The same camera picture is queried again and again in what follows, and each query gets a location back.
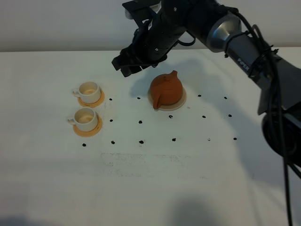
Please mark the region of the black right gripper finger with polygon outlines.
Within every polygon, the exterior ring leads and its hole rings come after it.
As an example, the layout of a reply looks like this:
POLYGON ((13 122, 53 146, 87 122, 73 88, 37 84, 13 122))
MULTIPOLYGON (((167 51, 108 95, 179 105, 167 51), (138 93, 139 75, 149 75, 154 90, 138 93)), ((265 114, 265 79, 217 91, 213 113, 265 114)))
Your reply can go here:
POLYGON ((121 66, 121 72, 124 77, 128 77, 132 74, 138 73, 147 68, 145 65, 124 65, 121 66))
POLYGON ((112 60, 115 70, 135 70, 142 66, 142 62, 137 58, 133 51, 133 45, 122 49, 117 57, 112 60))

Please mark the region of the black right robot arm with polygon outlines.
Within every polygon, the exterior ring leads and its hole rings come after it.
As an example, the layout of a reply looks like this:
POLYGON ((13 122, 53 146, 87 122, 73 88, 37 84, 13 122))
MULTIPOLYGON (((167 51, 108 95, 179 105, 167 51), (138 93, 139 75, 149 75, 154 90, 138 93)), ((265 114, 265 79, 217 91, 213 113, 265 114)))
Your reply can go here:
POLYGON ((127 77, 149 66, 156 67, 189 33, 212 52, 223 52, 261 89, 258 114, 263 114, 262 131, 270 147, 301 163, 301 71, 277 54, 263 39, 256 25, 237 8, 214 0, 163 0, 155 12, 154 0, 123 4, 138 29, 132 43, 112 64, 127 77))

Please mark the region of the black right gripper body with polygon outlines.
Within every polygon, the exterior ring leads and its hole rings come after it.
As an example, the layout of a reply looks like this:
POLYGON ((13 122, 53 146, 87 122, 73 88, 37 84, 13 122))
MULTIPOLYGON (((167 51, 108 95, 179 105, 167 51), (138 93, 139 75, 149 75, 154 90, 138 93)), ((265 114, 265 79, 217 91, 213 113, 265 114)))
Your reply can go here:
POLYGON ((150 21, 145 21, 133 40, 133 51, 145 66, 165 61, 167 53, 186 31, 187 9, 161 9, 150 21))

